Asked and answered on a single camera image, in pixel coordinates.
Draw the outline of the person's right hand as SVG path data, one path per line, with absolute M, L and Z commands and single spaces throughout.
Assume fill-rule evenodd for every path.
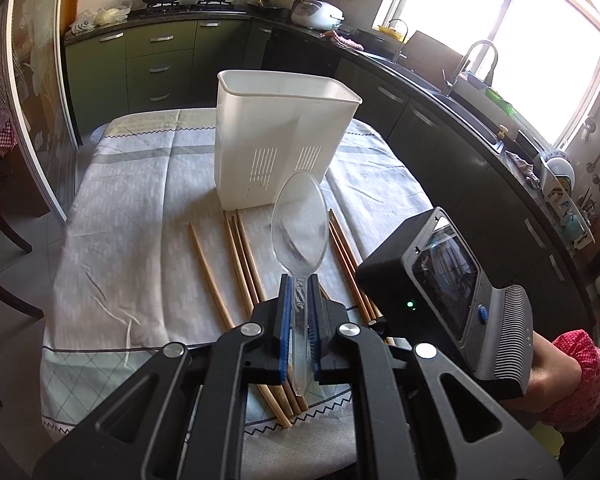
M 508 410 L 540 414 L 571 396 L 579 387 L 579 362 L 540 334 L 533 334 L 533 360 L 528 388 L 521 398 L 501 402 Z

